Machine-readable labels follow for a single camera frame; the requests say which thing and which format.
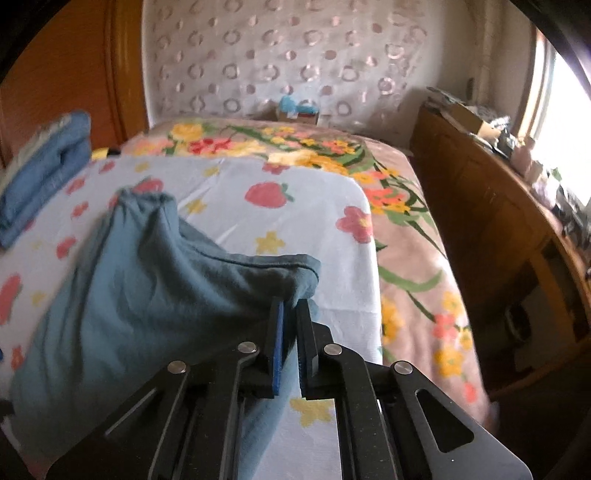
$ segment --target bed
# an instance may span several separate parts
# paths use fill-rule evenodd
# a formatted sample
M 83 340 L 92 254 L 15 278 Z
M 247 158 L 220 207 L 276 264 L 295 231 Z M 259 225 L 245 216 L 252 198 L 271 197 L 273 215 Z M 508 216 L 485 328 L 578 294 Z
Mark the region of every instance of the bed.
M 60 11 L 0 86 L 0 150 L 5 163 L 36 125 L 74 107 L 87 109 L 97 119 L 91 137 L 94 147 L 120 145 L 122 150 L 121 157 L 90 164 L 0 257 L 0 283 L 19 275 L 23 285 L 11 304 L 10 322 L 0 325 L 0 397 L 7 396 L 37 322 L 113 193 L 121 186 L 156 179 L 175 195 L 181 216 L 231 252 L 305 252 L 317 257 L 324 271 L 315 300 L 338 342 L 367 360 L 412 362 L 484 422 L 489 402 L 469 321 L 406 156 L 385 143 L 341 130 L 237 115 L 185 114 L 149 128 L 154 112 L 148 122 L 144 87 L 149 80 L 142 80 L 147 75 L 142 73 L 141 55 L 145 57 L 149 48 L 140 48 L 142 2 L 93 3 L 95 13 L 105 19 L 104 29 L 96 28 L 89 5 L 75 0 Z M 81 44 L 77 54 L 62 58 L 81 70 L 75 92 L 63 87 L 64 81 L 71 81 L 64 80 L 64 69 L 48 72 L 40 60 L 47 40 L 59 32 L 70 38 L 95 36 Z M 95 43 L 101 44 L 98 50 L 106 46 L 100 50 L 102 63 L 81 65 L 80 52 L 96 53 Z M 41 93 L 30 94 L 36 103 L 20 102 L 26 92 L 19 79 L 43 68 L 48 77 L 40 85 Z M 174 91 L 167 93 L 173 104 Z M 167 116 L 174 117 L 172 110 Z M 225 182 L 236 179 L 248 185 L 224 191 Z M 281 208 L 272 208 L 279 204 Z M 253 206 L 258 210 L 244 213 Z M 245 219 L 256 219 L 260 211 L 268 215 L 259 231 L 251 232 Z M 303 229 L 313 235 L 302 235 Z M 30 468 L 42 471 L 46 465 L 41 463 L 33 462 Z M 332 403 L 307 403 L 295 389 L 256 478 L 336 479 L 339 465 Z

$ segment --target window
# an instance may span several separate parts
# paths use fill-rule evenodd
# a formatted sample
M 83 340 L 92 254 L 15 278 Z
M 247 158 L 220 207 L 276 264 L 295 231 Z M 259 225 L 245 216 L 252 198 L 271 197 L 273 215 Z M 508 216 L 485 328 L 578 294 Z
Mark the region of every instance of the window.
M 591 99 L 569 65 L 555 55 L 533 156 L 546 168 L 558 168 L 562 183 L 585 205 L 591 199 Z

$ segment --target silver bolt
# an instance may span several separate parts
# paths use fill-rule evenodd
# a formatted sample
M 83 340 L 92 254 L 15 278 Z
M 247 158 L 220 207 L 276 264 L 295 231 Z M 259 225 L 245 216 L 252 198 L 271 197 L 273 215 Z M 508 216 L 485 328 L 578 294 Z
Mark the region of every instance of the silver bolt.
M 394 369 L 401 375 L 408 375 L 413 371 L 413 366 L 403 360 L 401 362 L 396 362 L 394 364 Z
M 340 355 L 343 353 L 343 348 L 338 343 L 327 343 L 324 346 L 324 352 L 327 355 Z
M 187 371 L 187 364 L 182 360 L 173 360 L 168 364 L 167 368 L 172 374 L 183 374 Z
M 242 342 L 238 345 L 238 351 L 240 353 L 254 353 L 256 352 L 256 344 L 253 342 Z

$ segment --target small box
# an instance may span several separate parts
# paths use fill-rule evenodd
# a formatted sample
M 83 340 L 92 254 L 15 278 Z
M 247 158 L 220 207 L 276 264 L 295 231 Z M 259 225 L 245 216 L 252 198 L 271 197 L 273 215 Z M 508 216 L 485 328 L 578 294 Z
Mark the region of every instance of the small box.
M 501 134 L 498 128 L 491 127 L 477 114 L 460 103 L 450 105 L 449 114 L 468 132 L 477 135 L 488 143 L 494 143 Z
M 296 113 L 296 116 L 288 116 L 285 112 L 277 112 L 277 120 L 280 122 L 296 122 L 299 124 L 316 125 L 318 123 L 319 114 L 310 113 Z

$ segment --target wooden desk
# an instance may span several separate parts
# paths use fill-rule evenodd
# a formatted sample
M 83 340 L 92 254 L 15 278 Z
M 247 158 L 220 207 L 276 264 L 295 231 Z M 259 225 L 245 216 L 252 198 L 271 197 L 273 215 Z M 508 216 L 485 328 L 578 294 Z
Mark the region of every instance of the wooden desk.
M 481 359 L 491 398 L 531 385 L 587 351 L 591 288 L 584 261 L 528 185 L 507 162 L 426 108 L 420 111 L 411 149 L 477 349 L 487 341 L 478 331 L 498 322 L 509 306 L 534 290 L 547 303 L 546 313 L 551 312 L 530 317 L 532 345 L 525 348 L 537 356 L 534 367 L 516 370 L 515 359 L 525 355 L 523 350 Z

